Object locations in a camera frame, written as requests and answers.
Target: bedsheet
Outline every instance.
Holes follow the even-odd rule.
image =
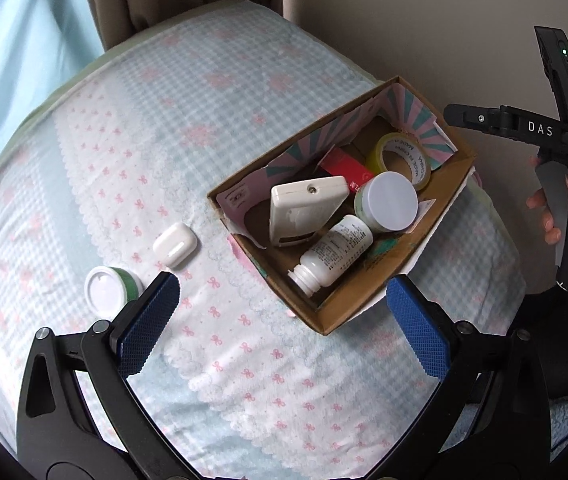
[[[436,382],[383,304],[312,332],[234,257],[206,193],[264,151],[375,85],[268,9],[208,6],[145,35],[55,95],[0,158],[0,432],[34,332],[86,330],[88,270],[147,285],[155,237],[198,235],[183,298],[129,382],[207,476],[360,476],[399,439]],[[516,250],[483,191],[465,189],[411,271],[454,319],[503,333],[524,294]],[[96,423],[116,435],[86,377]]]

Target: screw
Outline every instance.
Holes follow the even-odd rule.
[[[49,333],[50,330],[43,326],[35,333],[35,339],[46,339]]]
[[[518,337],[522,340],[522,341],[530,341],[530,333],[528,332],[528,330],[524,330],[523,328],[520,328],[516,334],[518,335]]]
[[[468,321],[460,321],[458,323],[458,332],[464,335],[469,335],[473,333],[473,325]]]
[[[95,332],[96,334],[101,334],[102,332],[106,331],[109,325],[110,323],[105,319],[96,321],[95,323],[93,323],[93,332]]]

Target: wall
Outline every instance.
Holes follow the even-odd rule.
[[[568,36],[568,0],[285,0],[285,16],[378,78],[403,75],[442,109],[509,104],[557,117],[534,25]],[[553,283],[552,249],[526,197],[536,149],[465,132],[484,187],[520,255],[530,292]]]

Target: white jar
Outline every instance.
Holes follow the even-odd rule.
[[[332,285],[373,243],[373,233],[353,215],[346,215],[299,259],[288,276],[310,298]]]
[[[405,176],[385,171],[360,187],[354,208],[375,234],[401,231],[417,216],[417,193]]]

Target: cardboard box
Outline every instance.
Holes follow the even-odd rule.
[[[425,136],[432,137],[434,132],[440,131],[434,126],[435,122],[443,133],[439,139],[452,142],[457,150],[444,154],[448,160],[441,167],[438,167],[441,160],[431,159],[432,167],[438,168],[432,172],[428,186],[418,193],[420,203],[434,201],[426,214],[403,234],[377,237],[373,246],[332,286],[307,298],[287,273],[317,239],[287,248],[270,245],[270,188],[301,180],[303,172],[312,171],[332,146],[342,146],[364,162],[366,154],[384,134],[397,131],[398,123],[403,130],[416,134],[418,130],[411,131],[411,125],[426,124],[429,127],[430,124],[432,128]],[[327,335],[356,314],[401,269],[464,182],[474,158],[475,153],[453,128],[446,125],[442,115],[404,79],[395,77],[254,160],[217,186],[208,198],[270,288],[309,327]],[[323,232],[345,214],[353,213],[352,198],[351,194]]]

